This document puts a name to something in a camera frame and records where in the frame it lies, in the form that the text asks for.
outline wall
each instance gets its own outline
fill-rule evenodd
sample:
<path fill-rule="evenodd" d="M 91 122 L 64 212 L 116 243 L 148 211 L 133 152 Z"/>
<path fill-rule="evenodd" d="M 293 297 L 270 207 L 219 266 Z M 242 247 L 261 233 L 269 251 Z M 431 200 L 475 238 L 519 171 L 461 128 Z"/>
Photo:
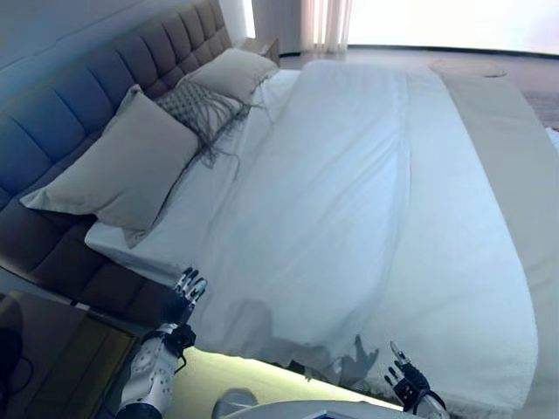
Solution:
<path fill-rule="evenodd" d="M 300 0 L 252 0 L 256 38 L 279 40 L 279 53 L 300 52 Z"/>
<path fill-rule="evenodd" d="M 0 1 L 0 100 L 184 1 Z M 243 38 L 242 0 L 220 3 L 231 39 Z"/>

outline decorative pillow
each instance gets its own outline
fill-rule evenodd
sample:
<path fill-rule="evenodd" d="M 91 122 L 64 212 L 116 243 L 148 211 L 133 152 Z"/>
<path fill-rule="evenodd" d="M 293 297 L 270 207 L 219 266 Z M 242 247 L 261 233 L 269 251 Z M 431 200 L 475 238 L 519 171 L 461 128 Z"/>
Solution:
<path fill-rule="evenodd" d="M 54 181 L 21 198 L 23 205 L 95 214 L 103 223 L 134 231 L 152 226 L 196 154 L 197 138 L 139 89 L 131 94 L 103 135 Z"/>
<path fill-rule="evenodd" d="M 229 48 L 186 77 L 224 96 L 247 102 L 256 87 L 278 70 L 268 58 Z"/>
<path fill-rule="evenodd" d="M 238 100 L 226 98 L 186 78 L 155 103 L 176 120 L 190 128 L 200 141 L 200 149 L 213 157 L 216 139 L 232 124 L 244 118 L 250 107 Z"/>

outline window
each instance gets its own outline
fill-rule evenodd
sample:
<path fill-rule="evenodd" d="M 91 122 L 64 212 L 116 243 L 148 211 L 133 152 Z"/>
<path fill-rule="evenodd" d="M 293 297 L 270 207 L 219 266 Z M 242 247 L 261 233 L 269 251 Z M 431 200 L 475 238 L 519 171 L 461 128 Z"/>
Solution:
<path fill-rule="evenodd" d="M 353 45 L 559 54 L 557 0 L 353 0 Z"/>

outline upholstered headboard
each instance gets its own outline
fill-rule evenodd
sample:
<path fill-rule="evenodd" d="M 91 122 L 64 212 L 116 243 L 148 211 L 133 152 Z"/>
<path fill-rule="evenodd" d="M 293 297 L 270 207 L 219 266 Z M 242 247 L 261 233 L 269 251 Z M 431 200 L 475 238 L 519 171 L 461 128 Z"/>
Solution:
<path fill-rule="evenodd" d="M 189 2 L 89 54 L 0 111 L 0 265 L 46 289 L 153 323 L 165 290 L 84 244 L 92 216 L 35 211 L 18 198 L 80 157 L 138 83 L 151 98 L 231 46 L 217 0 Z"/>

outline curtain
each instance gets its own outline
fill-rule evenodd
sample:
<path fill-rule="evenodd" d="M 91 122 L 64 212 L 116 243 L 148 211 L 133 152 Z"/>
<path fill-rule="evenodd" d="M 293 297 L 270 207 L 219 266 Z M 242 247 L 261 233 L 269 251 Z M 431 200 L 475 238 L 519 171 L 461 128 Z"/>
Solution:
<path fill-rule="evenodd" d="M 301 49 L 345 52 L 351 3 L 352 0 L 302 0 Z"/>

